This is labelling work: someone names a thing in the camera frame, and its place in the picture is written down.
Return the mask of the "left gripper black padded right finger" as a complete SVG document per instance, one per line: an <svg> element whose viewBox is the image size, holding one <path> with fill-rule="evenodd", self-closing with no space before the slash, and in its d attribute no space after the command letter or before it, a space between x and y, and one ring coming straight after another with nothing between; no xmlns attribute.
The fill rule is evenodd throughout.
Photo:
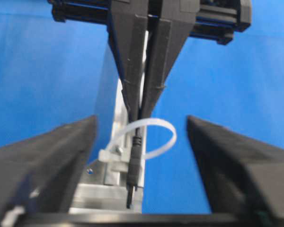
<svg viewBox="0 0 284 227"><path fill-rule="evenodd" d="M191 115L186 130L213 213L284 227L284 149Z"/></svg>

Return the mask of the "black taped gripper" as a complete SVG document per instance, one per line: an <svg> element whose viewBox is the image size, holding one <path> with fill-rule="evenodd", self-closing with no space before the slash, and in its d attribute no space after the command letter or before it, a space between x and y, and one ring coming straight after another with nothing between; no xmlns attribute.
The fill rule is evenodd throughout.
<svg viewBox="0 0 284 227"><path fill-rule="evenodd" d="M57 22L73 20L107 25L128 118L137 120L149 2L50 0L49 4ZM163 0L147 52L141 118L151 116L165 88L165 80L189 36L226 45L234 32L244 32L251 23L249 0Z"/></svg>

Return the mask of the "left gripper black triangular left finger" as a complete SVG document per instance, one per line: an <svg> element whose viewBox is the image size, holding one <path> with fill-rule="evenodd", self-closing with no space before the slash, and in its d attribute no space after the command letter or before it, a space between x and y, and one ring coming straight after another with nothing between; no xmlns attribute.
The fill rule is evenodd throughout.
<svg viewBox="0 0 284 227"><path fill-rule="evenodd" d="M92 115L0 148L0 224L16 206L27 213L67 212L97 127Z"/></svg>

